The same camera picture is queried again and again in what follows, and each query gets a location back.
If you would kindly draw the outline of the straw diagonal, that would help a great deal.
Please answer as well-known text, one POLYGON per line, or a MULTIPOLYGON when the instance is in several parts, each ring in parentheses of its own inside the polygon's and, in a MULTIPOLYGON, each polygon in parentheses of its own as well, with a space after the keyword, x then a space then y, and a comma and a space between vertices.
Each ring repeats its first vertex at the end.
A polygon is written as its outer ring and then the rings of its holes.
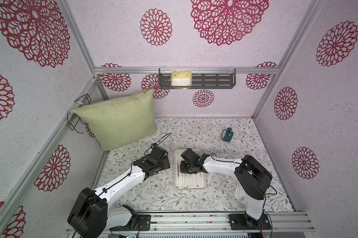
POLYGON ((198 173, 198 174, 197 174, 197 179, 196 179, 196 181, 197 181, 197 187, 199 187, 199 188, 203 188, 203 187, 204 187, 204 178, 203 178, 202 173, 198 173))

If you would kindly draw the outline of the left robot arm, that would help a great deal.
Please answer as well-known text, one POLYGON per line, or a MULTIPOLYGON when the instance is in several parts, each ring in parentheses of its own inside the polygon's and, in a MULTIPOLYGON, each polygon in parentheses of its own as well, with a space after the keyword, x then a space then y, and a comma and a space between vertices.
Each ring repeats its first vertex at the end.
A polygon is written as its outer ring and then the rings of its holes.
POLYGON ((153 145, 151 152, 132 162, 126 172, 96 189, 83 189, 69 214, 68 224, 82 238, 97 238, 104 230, 133 230, 138 227, 138 213, 128 205, 111 206, 118 199, 159 171, 170 168, 168 151, 153 145))

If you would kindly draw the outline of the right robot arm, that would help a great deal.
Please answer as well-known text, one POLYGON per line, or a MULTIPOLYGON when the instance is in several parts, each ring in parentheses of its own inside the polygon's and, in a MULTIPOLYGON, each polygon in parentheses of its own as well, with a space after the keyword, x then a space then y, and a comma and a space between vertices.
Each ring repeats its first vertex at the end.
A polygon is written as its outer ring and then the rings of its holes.
POLYGON ((219 173, 236 178, 248 195, 246 216, 255 221, 261 219, 273 176, 254 157, 225 159, 206 153, 198 155, 191 148, 185 149, 180 156, 183 159, 180 172, 183 174, 219 173))

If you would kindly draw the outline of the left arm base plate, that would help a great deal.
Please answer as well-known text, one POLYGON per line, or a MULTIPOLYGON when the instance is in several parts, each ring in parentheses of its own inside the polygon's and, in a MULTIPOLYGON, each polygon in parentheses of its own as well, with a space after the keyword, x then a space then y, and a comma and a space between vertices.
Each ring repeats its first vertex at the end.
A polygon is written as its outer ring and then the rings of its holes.
POLYGON ((149 231, 151 225, 151 215, 136 215, 131 218, 125 226, 110 228, 110 231, 149 231))

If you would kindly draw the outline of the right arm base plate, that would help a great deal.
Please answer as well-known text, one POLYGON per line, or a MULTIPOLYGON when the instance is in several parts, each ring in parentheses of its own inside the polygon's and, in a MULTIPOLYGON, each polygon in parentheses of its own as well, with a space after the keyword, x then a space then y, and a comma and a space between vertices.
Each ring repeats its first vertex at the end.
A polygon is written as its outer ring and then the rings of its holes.
POLYGON ((229 214, 229 223, 231 229, 234 231, 242 230, 271 230, 272 222, 270 221, 267 214, 262 214, 262 216, 255 220, 247 214, 229 214))

